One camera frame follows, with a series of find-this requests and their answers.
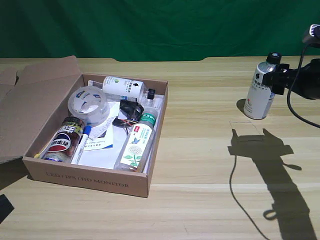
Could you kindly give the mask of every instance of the pepsi can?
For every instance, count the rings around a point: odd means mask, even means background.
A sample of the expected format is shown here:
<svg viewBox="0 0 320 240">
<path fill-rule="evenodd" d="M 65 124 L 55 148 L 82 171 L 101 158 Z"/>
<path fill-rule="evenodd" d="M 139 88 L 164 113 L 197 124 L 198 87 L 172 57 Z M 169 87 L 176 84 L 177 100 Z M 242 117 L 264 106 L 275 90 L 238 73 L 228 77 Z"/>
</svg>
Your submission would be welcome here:
<svg viewBox="0 0 320 240">
<path fill-rule="evenodd" d="M 43 159 L 71 163 L 84 129 L 85 123 L 81 119 L 75 116 L 66 117 Z"/>
</svg>

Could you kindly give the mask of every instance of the plastic bottle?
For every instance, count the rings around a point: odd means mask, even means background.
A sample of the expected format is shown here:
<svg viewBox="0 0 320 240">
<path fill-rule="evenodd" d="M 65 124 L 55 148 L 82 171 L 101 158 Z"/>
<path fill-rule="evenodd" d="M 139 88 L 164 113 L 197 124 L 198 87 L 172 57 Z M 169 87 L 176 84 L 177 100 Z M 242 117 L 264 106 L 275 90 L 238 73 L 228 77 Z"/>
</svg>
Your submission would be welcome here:
<svg viewBox="0 0 320 240">
<path fill-rule="evenodd" d="M 246 97 L 243 111 L 251 119 L 264 119 L 274 100 L 275 94 L 268 86 L 262 84 L 264 74 L 271 72 L 281 61 L 281 54 L 270 52 L 266 61 L 260 62 L 254 71 L 252 84 Z"/>
<path fill-rule="evenodd" d="M 142 81 L 115 76 L 106 76 L 102 86 L 103 92 L 108 94 L 109 98 L 138 103 L 141 103 L 147 98 L 150 89 L 151 88 L 148 89 Z"/>
<path fill-rule="evenodd" d="M 132 126 L 114 164 L 114 169 L 139 173 L 144 170 L 156 134 L 154 126 L 158 111 L 153 106 L 153 99 L 154 94 L 148 94 L 143 104 L 142 117 Z"/>
</svg>

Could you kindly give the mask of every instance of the open cardboard box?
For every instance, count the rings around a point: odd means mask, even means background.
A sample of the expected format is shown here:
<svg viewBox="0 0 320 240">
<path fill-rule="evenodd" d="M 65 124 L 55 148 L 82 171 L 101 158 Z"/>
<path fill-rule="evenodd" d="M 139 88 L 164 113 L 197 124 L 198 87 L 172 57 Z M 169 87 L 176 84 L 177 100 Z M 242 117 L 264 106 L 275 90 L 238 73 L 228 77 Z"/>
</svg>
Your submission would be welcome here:
<svg viewBox="0 0 320 240">
<path fill-rule="evenodd" d="M 22 157 L 31 177 L 37 181 L 148 197 L 167 106 L 166 81 L 130 78 L 143 81 L 148 88 L 164 95 L 146 173 L 33 158 L 64 118 L 70 115 L 67 106 L 69 96 L 76 89 L 86 86 L 88 80 L 102 83 L 104 79 L 105 75 L 82 74 L 75 56 L 25 67 L 17 84 L 14 87 L 14 84 L 9 84 L 11 87 L 0 98 L 0 163 Z"/>
</svg>

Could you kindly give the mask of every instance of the small black item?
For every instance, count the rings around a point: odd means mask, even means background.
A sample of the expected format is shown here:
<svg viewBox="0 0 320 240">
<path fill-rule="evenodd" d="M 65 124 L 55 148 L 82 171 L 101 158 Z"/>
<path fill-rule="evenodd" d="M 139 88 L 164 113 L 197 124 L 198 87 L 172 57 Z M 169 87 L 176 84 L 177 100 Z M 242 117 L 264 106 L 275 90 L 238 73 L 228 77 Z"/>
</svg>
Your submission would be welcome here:
<svg viewBox="0 0 320 240">
<path fill-rule="evenodd" d="M 120 101 L 120 110 L 126 114 L 127 119 L 119 119 L 116 117 L 112 124 L 116 127 L 126 129 L 137 123 L 144 112 L 144 108 L 138 102 L 127 100 Z"/>
<path fill-rule="evenodd" d="M 147 91 L 147 99 L 153 100 L 155 98 L 156 90 L 149 88 Z"/>
<path fill-rule="evenodd" d="M 270 52 L 266 57 L 266 61 L 270 64 L 279 64 L 281 61 L 281 54 L 278 52 Z"/>
<path fill-rule="evenodd" d="M 0 195 L 0 224 L 14 209 L 8 198 L 4 194 Z"/>
</svg>

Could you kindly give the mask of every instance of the can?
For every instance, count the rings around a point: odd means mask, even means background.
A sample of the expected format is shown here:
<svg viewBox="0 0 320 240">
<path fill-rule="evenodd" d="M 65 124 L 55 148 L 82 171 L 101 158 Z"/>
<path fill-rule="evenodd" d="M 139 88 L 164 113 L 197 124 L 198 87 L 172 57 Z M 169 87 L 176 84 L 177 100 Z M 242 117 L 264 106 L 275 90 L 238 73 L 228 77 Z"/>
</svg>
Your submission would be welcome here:
<svg viewBox="0 0 320 240">
<path fill-rule="evenodd" d="M 256 66 L 243 107 L 243 112 L 247 117 L 261 120 L 267 116 L 275 94 L 271 92 L 270 87 L 263 85 L 263 78 L 264 74 L 272 72 L 280 61 L 280 53 L 270 52 L 266 61 Z"/>
<path fill-rule="evenodd" d="M 66 117 L 43 159 L 71 163 L 84 129 L 85 123 L 80 118 Z"/>
</svg>

